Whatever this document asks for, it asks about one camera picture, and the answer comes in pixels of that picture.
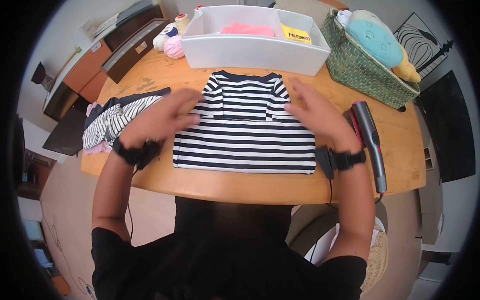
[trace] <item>pile of clothes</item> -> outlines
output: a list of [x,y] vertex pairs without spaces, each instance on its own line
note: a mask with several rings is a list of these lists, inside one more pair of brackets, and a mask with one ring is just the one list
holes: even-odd
[[122,98],[110,98],[105,105],[90,104],[87,108],[82,142],[85,154],[110,152],[113,142],[130,121],[170,93],[164,88]]

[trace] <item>hand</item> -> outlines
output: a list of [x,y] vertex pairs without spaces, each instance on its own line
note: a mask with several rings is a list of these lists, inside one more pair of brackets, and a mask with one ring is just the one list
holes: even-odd
[[315,134],[332,139],[336,151],[360,151],[355,132],[335,106],[313,86],[304,84],[296,77],[290,81],[306,109],[285,104],[285,110]]
[[192,89],[181,89],[163,97],[133,119],[120,134],[125,148],[141,148],[146,140],[164,140],[176,132],[200,123],[200,116],[180,116],[181,107],[198,102],[202,93]]

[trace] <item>striped clothing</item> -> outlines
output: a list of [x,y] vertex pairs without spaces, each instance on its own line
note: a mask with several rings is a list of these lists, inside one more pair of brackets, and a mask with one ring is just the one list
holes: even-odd
[[82,137],[84,148],[93,148],[102,141],[107,141],[112,146],[115,139],[133,118],[161,98],[161,96],[149,96],[123,107],[120,104],[110,107],[85,129]]
[[282,76],[210,75],[200,124],[175,136],[173,166],[246,173],[315,171],[315,138],[284,111]]

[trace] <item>basket handle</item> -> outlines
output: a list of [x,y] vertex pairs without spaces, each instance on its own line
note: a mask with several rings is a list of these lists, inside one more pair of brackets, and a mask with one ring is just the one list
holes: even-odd
[[[335,16],[333,15],[330,15],[330,32],[333,32],[335,30]],[[342,26],[342,32],[340,33],[340,38],[337,38],[336,35],[332,35],[332,39],[333,41],[337,44],[337,45],[342,45],[343,43],[345,43],[347,41],[347,36],[345,34],[345,28],[343,28]]]

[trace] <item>floor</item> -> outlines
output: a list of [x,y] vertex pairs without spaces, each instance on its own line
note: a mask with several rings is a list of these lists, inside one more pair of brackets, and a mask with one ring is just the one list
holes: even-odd
[[[80,171],[81,156],[68,157],[53,168],[42,193],[45,239],[57,268],[69,284],[71,300],[87,300],[94,264],[91,251],[91,212],[97,177]],[[416,239],[419,218],[415,192],[386,196],[388,214],[388,267],[362,300],[405,300],[417,276],[421,240]],[[130,208],[134,220],[132,244],[142,245],[173,232],[173,196],[132,188]],[[130,229],[130,218],[126,216]],[[56,240],[49,229],[55,225]]]

